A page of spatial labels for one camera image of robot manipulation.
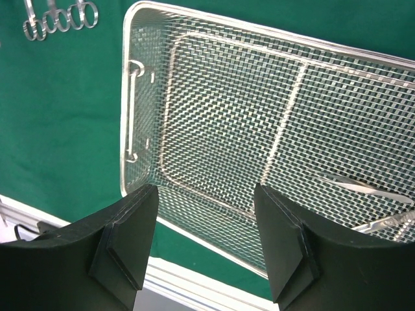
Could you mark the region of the silver surgical tweezers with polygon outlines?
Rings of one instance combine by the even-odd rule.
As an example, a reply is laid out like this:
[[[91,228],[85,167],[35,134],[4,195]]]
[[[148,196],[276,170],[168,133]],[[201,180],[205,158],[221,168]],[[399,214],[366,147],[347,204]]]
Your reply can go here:
[[[373,187],[367,183],[357,181],[344,176],[336,176],[332,174],[327,174],[326,176],[319,177],[318,180],[328,182],[332,185],[342,187],[343,189],[358,192],[361,194],[368,194],[373,196],[382,196],[389,198],[391,200],[398,201],[404,204],[414,204],[414,200],[408,196],[402,194],[381,190],[379,188]]]

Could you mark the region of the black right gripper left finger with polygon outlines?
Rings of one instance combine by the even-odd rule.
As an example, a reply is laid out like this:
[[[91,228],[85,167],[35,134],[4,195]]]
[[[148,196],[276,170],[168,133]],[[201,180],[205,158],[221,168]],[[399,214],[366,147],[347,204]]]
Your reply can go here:
[[[1,244],[1,309],[132,310],[158,205],[158,188],[144,185],[34,240]]]

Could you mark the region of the silver surgical clamp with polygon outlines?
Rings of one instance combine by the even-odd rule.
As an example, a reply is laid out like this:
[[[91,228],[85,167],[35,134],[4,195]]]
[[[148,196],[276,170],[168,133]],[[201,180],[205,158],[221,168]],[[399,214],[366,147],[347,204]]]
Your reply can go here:
[[[36,17],[31,0],[24,0],[27,12],[27,20],[23,22],[23,32],[29,41],[43,41],[46,39],[47,31],[42,20]]]

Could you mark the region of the metal mesh instrument tray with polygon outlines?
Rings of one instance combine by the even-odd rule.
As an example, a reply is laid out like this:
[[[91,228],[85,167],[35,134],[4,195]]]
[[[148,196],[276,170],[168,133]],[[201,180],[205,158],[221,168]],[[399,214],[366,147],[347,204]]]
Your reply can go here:
[[[257,184],[340,225],[414,211],[414,61],[138,1],[123,23],[122,194],[157,186],[158,220],[266,277]]]

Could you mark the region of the silver surgical scissors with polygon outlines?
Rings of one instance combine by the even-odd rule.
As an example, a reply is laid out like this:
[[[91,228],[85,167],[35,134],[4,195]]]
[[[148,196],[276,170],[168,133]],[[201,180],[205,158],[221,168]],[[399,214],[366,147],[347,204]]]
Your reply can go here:
[[[88,11],[91,11],[93,13],[91,21],[87,17]],[[99,11],[94,2],[78,0],[68,7],[67,16],[69,18],[69,24],[73,29],[92,29],[98,23]]]

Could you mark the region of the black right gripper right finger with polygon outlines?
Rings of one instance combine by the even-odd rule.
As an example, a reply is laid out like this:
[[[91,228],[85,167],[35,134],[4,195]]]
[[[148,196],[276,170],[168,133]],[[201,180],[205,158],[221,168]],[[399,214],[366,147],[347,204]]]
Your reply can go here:
[[[349,229],[261,184],[254,205],[280,310],[414,309],[414,244]]]

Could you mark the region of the green surgical drape cloth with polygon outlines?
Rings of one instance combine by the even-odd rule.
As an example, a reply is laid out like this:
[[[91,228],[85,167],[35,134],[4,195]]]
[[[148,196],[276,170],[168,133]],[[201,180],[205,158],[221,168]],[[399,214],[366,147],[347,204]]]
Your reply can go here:
[[[75,222],[121,198],[122,31],[131,1],[97,1],[92,29],[29,41],[1,2],[1,194]],[[413,1],[179,1],[312,38],[414,58]]]

